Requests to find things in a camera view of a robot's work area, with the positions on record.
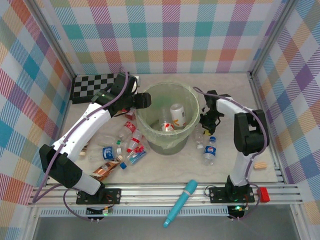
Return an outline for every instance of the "black and white checkerboard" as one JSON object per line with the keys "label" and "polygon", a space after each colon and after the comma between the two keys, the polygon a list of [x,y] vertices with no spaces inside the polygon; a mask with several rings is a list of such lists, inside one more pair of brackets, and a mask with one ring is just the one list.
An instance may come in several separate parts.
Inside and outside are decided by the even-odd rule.
{"label": "black and white checkerboard", "polygon": [[72,83],[71,97],[73,104],[90,103],[92,97],[101,89],[114,83],[117,73],[77,76]]}

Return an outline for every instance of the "white tabletop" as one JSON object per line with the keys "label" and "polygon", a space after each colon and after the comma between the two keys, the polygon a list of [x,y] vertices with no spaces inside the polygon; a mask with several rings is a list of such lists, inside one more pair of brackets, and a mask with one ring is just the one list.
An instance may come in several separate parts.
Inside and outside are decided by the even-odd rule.
{"label": "white tabletop", "polygon": [[[252,94],[247,75],[245,73],[208,73],[208,74],[142,74],[141,87],[139,92],[154,83],[169,81],[181,81],[191,87],[197,86],[204,92],[216,90],[218,94],[229,94],[237,102],[246,107],[256,109],[256,103]],[[200,106],[204,106],[205,99],[199,96]],[[88,103],[72,104],[63,133],[79,119],[87,109]],[[127,121],[127,118],[120,116],[112,118],[103,125],[98,133],[117,135],[117,131]],[[216,137],[216,160],[214,165],[206,166],[202,163],[202,155],[196,151],[196,144],[192,137],[189,137],[184,149],[170,156],[164,156],[151,150],[137,164],[128,166],[125,170],[120,167],[108,178],[106,183],[186,183],[191,179],[199,183],[223,183],[231,173],[237,150],[234,146],[234,123],[226,117],[221,118],[221,124],[217,127],[214,136]],[[95,145],[95,139],[90,142],[91,147]],[[269,148],[256,160],[266,162],[267,169],[253,170],[250,176],[251,182],[270,183],[277,182],[274,164]],[[75,162],[82,170],[91,174],[101,166],[104,161],[89,162],[87,157],[79,157]]]}

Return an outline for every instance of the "translucent trash can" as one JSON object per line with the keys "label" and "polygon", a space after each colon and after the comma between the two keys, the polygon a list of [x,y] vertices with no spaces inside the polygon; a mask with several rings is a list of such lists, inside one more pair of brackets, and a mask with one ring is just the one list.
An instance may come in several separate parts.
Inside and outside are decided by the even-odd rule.
{"label": "translucent trash can", "polygon": [[[149,142],[150,147],[162,155],[172,155],[181,151],[187,143],[188,136],[200,120],[198,94],[192,87],[178,82],[161,82],[145,90],[151,95],[151,106],[137,109],[136,121],[139,130]],[[187,125],[184,129],[159,131],[159,112],[161,108],[170,109],[171,105],[180,103],[184,106]]]}

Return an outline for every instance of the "black mounting plate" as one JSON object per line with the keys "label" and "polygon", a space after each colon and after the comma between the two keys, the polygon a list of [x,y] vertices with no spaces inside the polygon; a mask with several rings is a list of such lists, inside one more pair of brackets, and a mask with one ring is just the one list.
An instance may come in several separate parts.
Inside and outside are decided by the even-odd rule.
{"label": "black mounting plate", "polygon": [[76,204],[78,205],[117,205],[120,204],[121,188],[104,188],[102,191],[103,197],[101,201],[94,196],[89,195],[84,191],[79,191],[76,198]]}
{"label": "black mounting plate", "polygon": [[[254,192],[252,187],[249,188],[248,192],[245,194],[248,198],[248,203],[255,202]],[[231,201],[226,194],[226,188],[223,187],[209,187],[210,203],[212,204],[224,204],[224,203],[240,203],[245,204],[247,202],[245,195],[239,196],[238,201]]]}

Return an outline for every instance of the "blue marker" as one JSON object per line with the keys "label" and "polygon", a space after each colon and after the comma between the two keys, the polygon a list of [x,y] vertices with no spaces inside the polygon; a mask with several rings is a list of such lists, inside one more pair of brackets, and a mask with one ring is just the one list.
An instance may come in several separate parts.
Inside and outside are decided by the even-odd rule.
{"label": "blue marker", "polygon": [[198,186],[198,183],[195,180],[190,180],[188,184],[185,186],[183,193],[179,197],[178,201],[176,201],[175,205],[172,207],[171,211],[169,212],[168,216],[166,216],[166,220],[163,224],[165,228],[169,226],[169,224],[175,220],[176,216],[185,205],[186,201],[188,200],[189,196],[193,194]]}

